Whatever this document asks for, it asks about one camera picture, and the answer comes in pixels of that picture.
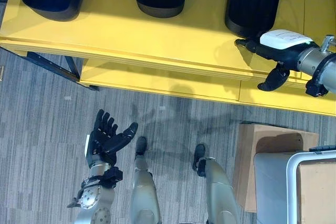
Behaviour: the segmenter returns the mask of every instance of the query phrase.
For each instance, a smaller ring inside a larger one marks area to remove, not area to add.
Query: robot leg
[[[214,159],[204,159],[208,224],[240,223],[233,188],[224,170]]]
[[[132,224],[161,224],[156,187],[143,155],[135,158],[134,185],[131,199]]]

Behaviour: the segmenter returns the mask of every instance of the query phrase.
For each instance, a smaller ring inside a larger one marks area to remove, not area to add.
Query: white label
[[[286,49],[302,43],[310,43],[313,40],[305,35],[288,30],[274,30],[264,33],[260,38],[262,45],[276,48]]]

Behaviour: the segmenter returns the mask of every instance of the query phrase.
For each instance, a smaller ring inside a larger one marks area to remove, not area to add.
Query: yellow shelf
[[[45,19],[22,0],[8,0],[0,46],[88,59],[81,83],[336,115],[335,96],[306,95],[309,76],[293,72],[281,89],[256,89],[275,62],[234,45],[224,24],[226,0],[186,0],[183,12],[158,19],[135,0],[83,0],[70,22]],[[336,34],[335,0],[280,0],[274,29],[321,43]]]
[[[336,95],[314,98],[303,89],[282,87],[263,92],[257,82],[183,74],[129,66],[103,60],[85,60],[80,83],[160,93],[178,97],[264,106],[324,115],[336,115]]]
[[[242,53],[224,24],[226,0],[186,0],[183,12],[158,19],[142,13],[135,0],[83,0],[70,22],[45,19],[21,0],[8,0],[0,45],[110,60],[237,80],[262,80],[275,63]],[[304,31],[305,0],[280,0],[274,28]],[[301,74],[289,82],[303,87]]]

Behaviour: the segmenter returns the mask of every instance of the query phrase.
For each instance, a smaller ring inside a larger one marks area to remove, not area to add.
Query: cardboard
[[[336,223],[336,160],[298,167],[301,224]]]
[[[317,146],[318,140],[316,133],[261,124],[241,124],[233,178],[235,196],[241,207],[247,212],[257,212],[253,164],[256,153],[307,151]]]

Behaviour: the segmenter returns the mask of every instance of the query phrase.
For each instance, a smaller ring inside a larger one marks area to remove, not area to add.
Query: floor
[[[57,56],[47,56],[64,65]],[[88,175],[86,135],[96,112],[109,111],[137,136],[149,139],[147,154],[163,223],[205,223],[205,180],[191,169],[203,142],[233,177],[238,125],[268,123],[317,132],[320,144],[336,143],[336,118],[253,106],[191,100],[118,89],[90,91],[0,49],[0,223],[72,223],[67,209]],[[135,141],[118,153],[124,180],[116,187],[112,223],[129,223]],[[241,212],[242,223],[256,215]]]

